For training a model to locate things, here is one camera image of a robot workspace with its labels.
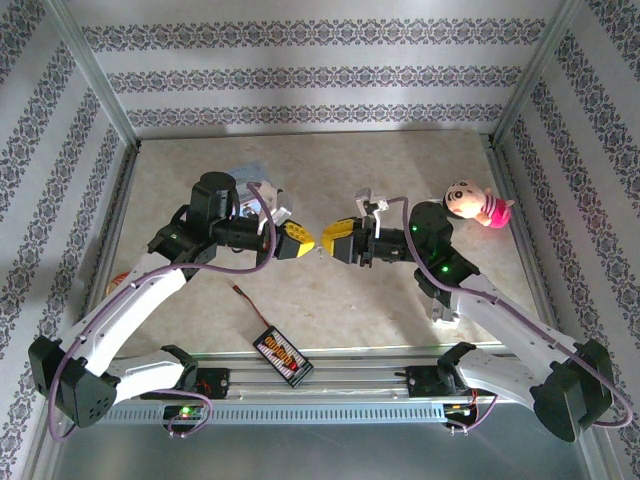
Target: metal frame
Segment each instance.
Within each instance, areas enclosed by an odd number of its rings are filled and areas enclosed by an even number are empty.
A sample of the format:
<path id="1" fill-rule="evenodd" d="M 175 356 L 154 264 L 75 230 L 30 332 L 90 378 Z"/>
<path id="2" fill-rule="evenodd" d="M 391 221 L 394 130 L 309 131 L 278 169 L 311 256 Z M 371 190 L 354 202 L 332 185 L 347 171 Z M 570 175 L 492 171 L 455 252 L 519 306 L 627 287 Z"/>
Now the metal frame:
<path id="1" fill-rule="evenodd" d="M 515 188 L 509 177 L 507 164 L 505 162 L 502 151 L 499 148 L 493 148 L 487 135 L 482 135 L 483 146 L 487 160 L 489 161 L 489 167 L 491 174 L 496 182 L 498 194 L 502 198 L 517 198 Z M 531 288 L 531 295 L 535 303 L 538 315 L 541 318 L 547 320 L 549 325 L 553 328 L 558 328 L 558 320 L 551 306 L 551 299 L 547 293 L 547 289 L 544 283 L 544 277 L 538 266 L 538 259 L 531 243 L 531 238 L 527 231 L 527 224 L 524 219 L 524 214 L 518 208 L 513 209 L 511 221 L 509 222 L 511 234 L 516 244 L 516 249 L 520 255 L 520 261 L 524 269 L 525 277 L 529 288 Z"/>
<path id="2" fill-rule="evenodd" d="M 499 344 L 485 344 L 491 353 L 513 358 Z M 257 353 L 196 355 L 203 368 L 229 368 L 226 404 L 252 405 L 358 403 L 468 403 L 469 397 L 410 398 L 405 367 L 436 365 L 450 346 L 303 350 L 314 372 L 292 389 Z"/>
<path id="3" fill-rule="evenodd" d="M 104 239 L 98 259 L 98 266 L 94 274 L 94 284 L 91 285 L 89 296 L 86 302 L 85 315 L 95 308 L 102 300 L 103 294 L 107 289 L 107 285 L 111 278 L 111 268 L 116 258 L 118 249 L 118 240 L 124 223 L 124 214 L 129 203 L 129 195 L 133 186 L 133 171 L 135 161 L 138 155 L 138 148 L 129 145 L 122 158 L 120 172 L 116 179 L 116 184 L 109 201 L 109 209 L 107 210 L 107 218 L 100 234 L 100 238 Z"/>
<path id="4" fill-rule="evenodd" d="M 127 117 L 122 105 L 118 101 L 107 76 L 100 68 L 93 51 L 82 33 L 82 29 L 73 17 L 65 0 L 43 0 L 42 5 L 52 17 L 56 30 L 64 40 L 80 67 L 85 79 L 104 107 L 109 120 L 115 127 L 127 146 L 137 146 L 138 137 Z"/>
<path id="5" fill-rule="evenodd" d="M 522 107 L 527 102 L 531 90 L 533 90 L 534 85 L 542 75 L 542 71 L 549 63 L 553 52 L 560 44 L 560 40 L 562 40 L 583 3 L 582 0 L 560 0 L 558 8 L 542 32 L 531 60 L 529 60 L 524 72 L 522 72 L 516 88 L 502 110 L 498 124 L 493 132 L 494 146 L 499 147 L 504 142 Z"/>

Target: doll head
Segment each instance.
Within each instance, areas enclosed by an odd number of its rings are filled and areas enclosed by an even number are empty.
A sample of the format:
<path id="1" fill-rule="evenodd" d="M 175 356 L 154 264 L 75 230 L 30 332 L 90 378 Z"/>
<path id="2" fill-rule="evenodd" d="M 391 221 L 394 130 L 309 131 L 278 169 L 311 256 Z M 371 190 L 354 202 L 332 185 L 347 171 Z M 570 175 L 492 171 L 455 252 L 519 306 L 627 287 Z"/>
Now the doll head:
<path id="1" fill-rule="evenodd" d="M 473 180 L 461 180 L 449 187 L 444 201 L 451 213 L 462 218 L 475 218 L 484 206 L 485 196 Z"/>

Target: wire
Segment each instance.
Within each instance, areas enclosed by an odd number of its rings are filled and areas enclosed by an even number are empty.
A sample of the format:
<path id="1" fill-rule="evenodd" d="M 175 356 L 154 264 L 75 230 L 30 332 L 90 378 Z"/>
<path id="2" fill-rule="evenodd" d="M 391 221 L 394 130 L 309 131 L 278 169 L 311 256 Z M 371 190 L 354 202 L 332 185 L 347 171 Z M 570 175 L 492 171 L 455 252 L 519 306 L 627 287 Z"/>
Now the wire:
<path id="1" fill-rule="evenodd" d="M 115 294 L 113 298 L 109 300 L 105 304 L 105 306 L 102 307 L 95 314 L 95 316 L 91 319 L 91 321 L 87 324 L 87 326 L 75 338 L 75 340 L 73 341 L 69 349 L 66 351 L 66 353 L 62 357 L 62 360 L 58 364 L 58 368 L 56 368 L 56 371 L 53 375 L 53 380 L 51 381 L 51 388 L 49 390 L 49 404 L 47 405 L 47 427 L 49 429 L 49 433 L 51 434 L 51 437 L 53 438 L 53 440 L 55 440 L 56 442 L 64 442 L 69 438 L 69 436 L 75 431 L 75 428 L 76 428 L 76 425 L 73 425 L 67 431 L 67 433 L 63 435 L 60 435 L 56 431 L 56 426 L 54 422 L 55 404 L 56 404 L 56 397 L 58 395 L 58 388 L 60 387 L 60 377 L 62 376 L 62 372 L 66 368 L 67 364 L 69 363 L 73 355 L 75 355 L 78 348 L 80 348 L 80 345 L 86 342 L 87 336 L 91 334 L 93 329 L 102 321 L 105 315 L 113 307 L 118 305 L 125 297 L 127 297 L 128 295 L 131 295 L 136 289 L 150 282 L 151 280 L 156 278 L 158 275 L 164 274 L 166 272 L 172 272 L 175 270 L 199 269 L 199 270 L 209 270 L 209 271 L 218 272 L 218 273 L 248 275 L 251 273 L 259 272 L 264 267 L 266 267 L 266 265 L 269 263 L 269 261 L 273 257 L 276 250 L 276 225 L 273 221 L 273 217 L 271 216 L 271 211 L 269 210 L 269 207 L 267 206 L 264 199 L 260 196 L 260 194 L 256 190 L 255 185 L 256 184 L 254 183 L 247 183 L 247 187 L 249 188 L 251 193 L 253 193 L 253 195 L 256 197 L 256 200 L 258 200 L 258 203 L 260 203 L 260 207 L 264 210 L 265 215 L 267 217 L 267 224 L 269 225 L 269 251 L 264 261 L 255 267 L 247 268 L 243 270 L 217 267 L 214 265 L 202 265 L 198 263 L 179 263 L 174 265 L 168 265 L 165 267 L 157 268 L 149 273 L 146 273 L 145 275 L 141 276 L 137 280 L 134 280 L 133 282 L 131 282 L 125 288 L 120 290 L 117 294 Z M 187 392 L 181 391 L 180 395 L 184 395 L 186 393 Z"/>
<path id="2" fill-rule="evenodd" d="M 233 288 L 233 291 L 236 292 L 238 295 L 240 295 L 242 298 L 244 298 L 247 302 L 249 302 L 251 304 L 251 306 L 253 307 L 253 309 L 255 310 L 255 312 L 258 314 L 258 317 L 260 317 L 260 320 L 262 320 L 262 322 L 267 326 L 270 327 L 271 324 L 267 321 L 266 318 L 264 318 L 264 316 L 262 315 L 262 313 L 260 313 L 260 310 L 258 310 L 258 307 L 256 307 L 256 304 L 253 303 L 253 300 L 251 300 L 251 298 L 249 298 L 249 295 L 247 295 L 246 293 L 244 293 L 242 291 L 242 289 L 237 286 L 237 285 L 233 285 L 231 288 Z"/>
<path id="3" fill-rule="evenodd" d="M 450 287 L 440 282 L 437 278 L 433 276 L 433 274 L 429 271 L 425 263 L 420 258 L 418 254 L 418 250 L 416 249 L 415 244 L 413 243 L 413 238 L 411 237 L 411 229 L 409 228 L 409 199 L 407 197 L 396 197 L 388 200 L 388 204 L 399 203 L 402 202 L 402 225 L 404 229 L 404 238 L 407 242 L 407 246 L 409 247 L 409 251 L 411 252 L 411 256 L 413 260 L 420 268 L 420 271 L 429 279 L 429 281 L 438 287 L 441 290 L 451 293 L 462 293 L 467 295 L 472 295 L 478 298 L 482 298 L 484 300 L 488 300 L 494 305 L 502 308 L 509 312 L 516 320 L 523 323 L 529 330 L 536 333 L 539 337 L 541 337 L 544 341 L 548 342 L 553 348 L 558 349 L 558 351 L 562 352 L 564 355 L 568 356 L 571 360 L 577 363 L 580 367 L 586 370 L 591 376 L 597 379 L 602 385 L 604 385 L 624 406 L 625 409 L 625 417 L 621 420 L 613 421 L 613 422 L 594 422 L 595 426 L 603 427 L 603 428 L 622 428 L 626 427 L 633 421 L 633 408 L 629 401 L 625 398 L 624 394 L 616 388 L 613 382 L 609 381 L 607 377 L 602 375 L 596 369 L 594 369 L 591 365 L 585 362 L 582 358 L 576 355 L 574 352 L 569 350 L 564 345 L 558 343 L 552 336 L 548 335 L 543 329 L 538 327 L 535 323 L 530 321 L 526 316 L 522 315 L 511 305 L 501 300 L 499 297 L 494 297 L 486 292 L 482 292 L 479 290 L 473 290 L 471 288 L 460 288 L 460 287 Z"/>
<path id="4" fill-rule="evenodd" d="M 195 392 L 183 392 L 182 390 L 173 390 L 173 389 L 168 389 L 168 390 L 156 390 L 155 393 L 162 393 L 165 395 L 180 395 L 180 396 L 184 396 L 184 397 L 192 397 L 192 398 L 198 398 L 200 400 L 202 400 L 206 405 L 207 405 L 207 415 L 202 417 L 202 420 L 200 420 L 200 422 L 198 424 L 196 424 L 193 428 L 189 429 L 186 432 L 181 432 L 178 434 L 178 436 L 180 438 L 187 438 L 190 435 L 193 435 L 194 433 L 196 433 L 198 430 L 201 430 L 202 428 L 204 428 L 204 426 L 209 422 L 209 420 L 211 420 L 211 416 L 213 415 L 213 403 L 211 402 L 211 400 L 200 394 L 200 393 L 195 393 Z M 167 424 L 167 430 L 169 431 L 169 436 L 173 437 L 176 433 L 173 431 L 173 422 L 175 422 L 178 418 L 180 417 L 180 414 L 174 416 L 171 418 L 171 420 L 169 420 L 169 423 Z"/>
<path id="5" fill-rule="evenodd" d="M 478 408 L 478 390 L 476 390 L 475 388 L 472 388 L 471 395 L 473 397 L 473 399 L 471 400 L 471 407 L 477 409 Z"/>
<path id="6" fill-rule="evenodd" d="M 493 400 L 491 400 L 491 403 L 489 404 L 489 408 L 487 408 L 487 410 L 482 414 L 482 416 L 480 418 L 478 418 L 475 422 L 473 422 L 469 426 L 465 425 L 462 422 L 458 422 L 457 420 L 449 420 L 449 419 L 447 419 L 447 423 L 450 423 L 451 425 L 456 425 L 457 427 L 460 427 L 457 430 L 454 429 L 453 430 L 454 433 L 456 431 L 457 432 L 463 431 L 464 433 L 470 432 L 474 428 L 478 428 L 480 426 L 480 424 L 487 419 L 489 414 L 492 412 L 493 408 L 496 406 L 496 403 L 498 403 L 498 395 L 493 397 Z"/>

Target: label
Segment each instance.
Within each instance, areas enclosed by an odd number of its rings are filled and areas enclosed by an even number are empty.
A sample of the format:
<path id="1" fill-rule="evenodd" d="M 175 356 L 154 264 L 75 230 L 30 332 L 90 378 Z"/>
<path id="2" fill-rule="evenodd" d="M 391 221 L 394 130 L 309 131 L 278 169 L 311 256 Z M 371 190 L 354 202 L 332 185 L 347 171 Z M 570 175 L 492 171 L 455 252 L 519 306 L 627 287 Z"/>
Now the label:
<path id="1" fill-rule="evenodd" d="M 276 327 L 269 327 L 253 342 L 253 346 L 292 387 L 313 370 L 309 360 Z"/>

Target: enclosure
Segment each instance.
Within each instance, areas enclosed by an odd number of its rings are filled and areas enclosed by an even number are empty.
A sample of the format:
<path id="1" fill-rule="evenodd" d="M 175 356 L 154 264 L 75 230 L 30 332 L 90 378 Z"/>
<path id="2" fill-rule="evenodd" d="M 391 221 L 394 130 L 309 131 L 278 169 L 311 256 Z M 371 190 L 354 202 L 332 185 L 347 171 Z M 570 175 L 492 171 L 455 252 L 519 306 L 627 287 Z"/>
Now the enclosure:
<path id="1" fill-rule="evenodd" d="M 634 403 L 636 0 L 3 0 L 0 9 L 2 478 L 157 477 L 181 458 L 191 475 L 224 478 L 265 468 L 283 478 L 640 477 L 637 417 L 569 445 L 509 402 L 468 438 L 381 417 L 243 419 L 174 446 L 142 417 L 112 416 L 61 448 L 46 434 L 27 357 L 35 336 L 61 335 L 135 266 L 203 173 L 259 164 L 317 248 L 256 275 L 198 274 L 119 355 L 176 344 L 203 365 L 236 365 L 229 401 L 216 403 L 233 415 L 320 404 L 397 414 L 410 404 L 397 369 L 460 341 L 510 352 L 470 318 L 434 322 L 415 265 L 344 265 L 320 239 L 358 215 L 363 187 L 414 205 L 474 179 L 514 200 L 513 216 L 502 229 L 451 220 L 454 247 L 542 322 L 606 346 Z M 400 208 L 382 222 L 400 227 Z M 220 248 L 212 263 L 245 268 L 255 256 Z M 315 401 L 287 398 L 259 363 L 252 342 L 264 328 L 231 282 L 317 360 Z M 331 396 L 349 382 L 366 395 Z M 477 463 L 480 448 L 490 463 Z M 327 458 L 335 462 L 323 472 Z"/>

